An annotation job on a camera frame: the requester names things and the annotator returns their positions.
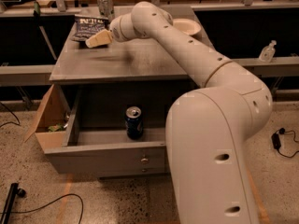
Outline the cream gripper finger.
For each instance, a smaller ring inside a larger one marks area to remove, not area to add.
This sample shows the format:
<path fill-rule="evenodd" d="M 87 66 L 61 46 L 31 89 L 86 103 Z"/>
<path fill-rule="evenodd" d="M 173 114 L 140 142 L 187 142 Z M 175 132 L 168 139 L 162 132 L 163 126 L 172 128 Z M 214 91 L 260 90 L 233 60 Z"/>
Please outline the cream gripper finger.
<path fill-rule="evenodd" d="M 85 41 L 88 48 L 95 48 L 103 45 L 107 45 L 107 32 L 106 29 L 92 35 Z"/>

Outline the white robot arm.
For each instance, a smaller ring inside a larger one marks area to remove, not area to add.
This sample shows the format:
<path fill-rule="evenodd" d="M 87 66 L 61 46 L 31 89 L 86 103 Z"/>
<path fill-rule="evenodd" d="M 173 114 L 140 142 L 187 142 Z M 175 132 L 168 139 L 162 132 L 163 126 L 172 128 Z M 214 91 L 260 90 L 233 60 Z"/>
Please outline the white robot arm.
<path fill-rule="evenodd" d="M 270 118 L 267 86 L 149 2 L 115 18 L 109 30 L 118 42 L 155 39 L 198 86 L 177 98 L 165 125 L 180 224 L 260 224 L 243 144 Z"/>

